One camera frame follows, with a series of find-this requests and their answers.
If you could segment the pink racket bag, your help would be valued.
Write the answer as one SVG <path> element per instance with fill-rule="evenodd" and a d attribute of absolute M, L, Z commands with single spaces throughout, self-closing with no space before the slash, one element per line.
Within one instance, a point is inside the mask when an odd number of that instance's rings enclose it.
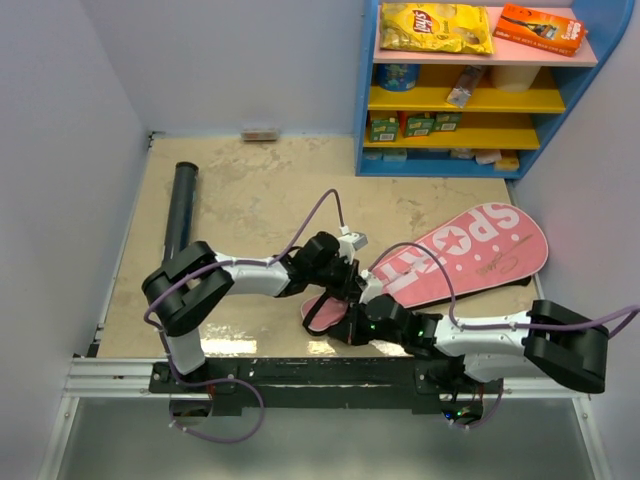
<path fill-rule="evenodd" d="M 507 315 L 526 310 L 535 299 L 533 276 L 545 265 L 549 246 L 542 229 L 511 204 L 490 202 L 453 217 L 415 242 L 399 247 L 375 268 L 383 291 L 410 310 L 445 311 L 449 288 L 444 266 L 460 302 L 461 316 Z"/>

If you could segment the black shuttlecock tube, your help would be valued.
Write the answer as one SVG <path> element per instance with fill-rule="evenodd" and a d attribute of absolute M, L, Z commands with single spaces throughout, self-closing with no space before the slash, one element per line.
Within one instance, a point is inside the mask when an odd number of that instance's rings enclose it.
<path fill-rule="evenodd" d="M 172 259 L 190 242 L 198 172 L 198 166 L 191 162 L 175 165 L 164 237 L 164 261 Z"/>

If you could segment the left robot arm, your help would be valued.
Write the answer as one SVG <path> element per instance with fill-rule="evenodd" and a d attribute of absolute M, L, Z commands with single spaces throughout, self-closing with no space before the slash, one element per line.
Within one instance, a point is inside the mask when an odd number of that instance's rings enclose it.
<path fill-rule="evenodd" d="M 289 297 L 308 286 L 346 293 L 357 273 L 355 252 L 366 246 L 363 233 L 335 237 L 321 231 L 303 246 L 265 259 L 235 258 L 196 241 L 166 261 L 142 283 L 174 365 L 171 378 L 185 392 L 207 380 L 199 326 L 227 295 Z"/>

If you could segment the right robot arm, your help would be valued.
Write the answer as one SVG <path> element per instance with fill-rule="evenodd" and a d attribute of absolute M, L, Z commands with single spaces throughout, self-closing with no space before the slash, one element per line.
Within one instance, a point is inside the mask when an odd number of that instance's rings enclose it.
<path fill-rule="evenodd" d="M 411 312 L 384 294 L 349 307 L 328 334 L 352 346 L 396 344 L 427 362 L 432 382 L 459 393 L 539 376 L 581 393 L 605 389 L 608 329 L 548 300 L 502 317 L 453 318 Z"/>

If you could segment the green box left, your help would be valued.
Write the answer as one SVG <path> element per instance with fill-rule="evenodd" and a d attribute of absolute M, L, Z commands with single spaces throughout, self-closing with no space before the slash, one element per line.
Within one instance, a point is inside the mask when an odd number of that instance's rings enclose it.
<path fill-rule="evenodd" d="M 395 142 L 399 123 L 396 117 L 370 118 L 369 141 L 372 143 Z"/>

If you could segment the green box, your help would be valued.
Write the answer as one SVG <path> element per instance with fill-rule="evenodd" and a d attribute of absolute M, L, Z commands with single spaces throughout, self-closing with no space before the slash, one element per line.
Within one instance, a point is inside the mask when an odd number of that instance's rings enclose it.
<path fill-rule="evenodd" d="M 370 118 L 369 141 L 372 143 L 395 142 L 399 123 L 396 117 Z"/>
<path fill-rule="evenodd" d="M 430 116 L 411 115 L 404 123 L 404 137 L 426 137 L 433 130 L 435 119 Z"/>
<path fill-rule="evenodd" d="M 462 114 L 455 112 L 439 112 L 434 117 L 435 132 L 454 132 L 461 121 Z"/>

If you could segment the green box middle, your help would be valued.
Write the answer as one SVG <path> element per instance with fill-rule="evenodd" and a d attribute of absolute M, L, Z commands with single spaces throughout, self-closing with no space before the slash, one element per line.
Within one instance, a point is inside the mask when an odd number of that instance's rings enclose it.
<path fill-rule="evenodd" d="M 433 130 L 435 119 L 430 116 L 411 115 L 404 123 L 404 137 L 426 137 Z"/>

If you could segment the blue shelf unit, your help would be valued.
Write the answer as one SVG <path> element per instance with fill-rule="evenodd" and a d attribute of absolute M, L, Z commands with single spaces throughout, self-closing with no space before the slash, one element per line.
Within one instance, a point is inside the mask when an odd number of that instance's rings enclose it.
<path fill-rule="evenodd" d="M 533 166 L 568 119 L 626 33 L 636 1 L 529 1 L 527 7 L 582 21 L 587 35 L 573 57 L 497 39 L 491 57 L 383 50 L 379 46 L 380 2 L 364 4 L 354 119 L 355 172 L 359 176 L 475 177 L 519 180 Z M 391 92 L 375 81 L 376 66 L 418 64 L 416 86 Z M 476 87 L 454 132 L 426 137 L 398 137 L 391 148 L 407 152 L 404 161 L 365 155 L 368 115 L 373 111 L 454 111 L 445 99 L 467 65 L 540 66 L 522 93 L 496 89 L 484 77 Z"/>

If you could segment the green box right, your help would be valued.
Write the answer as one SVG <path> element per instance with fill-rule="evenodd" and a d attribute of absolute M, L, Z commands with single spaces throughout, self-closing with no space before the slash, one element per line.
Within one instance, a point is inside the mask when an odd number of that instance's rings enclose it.
<path fill-rule="evenodd" d="M 461 121 L 462 114 L 455 112 L 439 112 L 434 117 L 435 132 L 454 132 Z"/>

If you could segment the blue round tin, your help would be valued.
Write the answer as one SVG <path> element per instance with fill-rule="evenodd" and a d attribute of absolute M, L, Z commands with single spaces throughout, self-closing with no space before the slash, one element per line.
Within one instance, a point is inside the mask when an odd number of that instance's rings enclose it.
<path fill-rule="evenodd" d="M 376 84 L 391 92 L 407 92 L 412 90 L 419 79 L 418 64 L 385 63 L 376 66 Z"/>

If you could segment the silver foil packet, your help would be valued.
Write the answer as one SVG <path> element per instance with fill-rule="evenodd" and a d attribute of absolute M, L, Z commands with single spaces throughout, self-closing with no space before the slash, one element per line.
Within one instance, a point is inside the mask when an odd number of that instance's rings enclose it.
<path fill-rule="evenodd" d="M 485 72 L 486 67 L 482 65 L 465 66 L 448 94 L 446 103 L 460 109 L 464 108 Z"/>

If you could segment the cream round container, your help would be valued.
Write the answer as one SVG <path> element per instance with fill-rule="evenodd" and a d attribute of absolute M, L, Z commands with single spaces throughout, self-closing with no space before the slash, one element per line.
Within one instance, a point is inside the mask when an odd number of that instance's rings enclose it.
<path fill-rule="evenodd" d="M 490 79 L 493 86 L 500 91 L 522 93 L 531 87 L 540 69 L 540 66 L 493 66 L 490 71 Z"/>

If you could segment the yellow chips bag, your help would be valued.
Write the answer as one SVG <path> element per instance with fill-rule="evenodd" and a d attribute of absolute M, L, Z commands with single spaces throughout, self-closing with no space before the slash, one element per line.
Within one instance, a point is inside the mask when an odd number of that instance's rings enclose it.
<path fill-rule="evenodd" d="M 383 3 L 383 50 L 492 55 L 494 46 L 484 6 L 449 3 Z"/>

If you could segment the orange razor box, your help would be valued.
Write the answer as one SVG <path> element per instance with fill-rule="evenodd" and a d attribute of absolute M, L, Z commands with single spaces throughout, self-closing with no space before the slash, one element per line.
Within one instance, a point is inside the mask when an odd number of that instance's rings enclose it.
<path fill-rule="evenodd" d="M 583 22 L 507 3 L 498 18 L 496 38 L 573 57 L 581 48 L 587 29 Z"/>

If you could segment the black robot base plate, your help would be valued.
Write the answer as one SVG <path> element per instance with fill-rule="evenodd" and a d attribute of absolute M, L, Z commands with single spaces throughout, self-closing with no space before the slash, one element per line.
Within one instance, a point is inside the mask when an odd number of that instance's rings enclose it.
<path fill-rule="evenodd" d="M 409 410 L 469 423 L 479 419 L 483 400 L 500 390 L 448 372 L 447 361 L 412 357 L 210 358 L 204 372 L 178 380 L 168 363 L 152 367 L 149 390 L 171 396 L 185 413 L 188 403 L 215 416 L 246 408 Z"/>

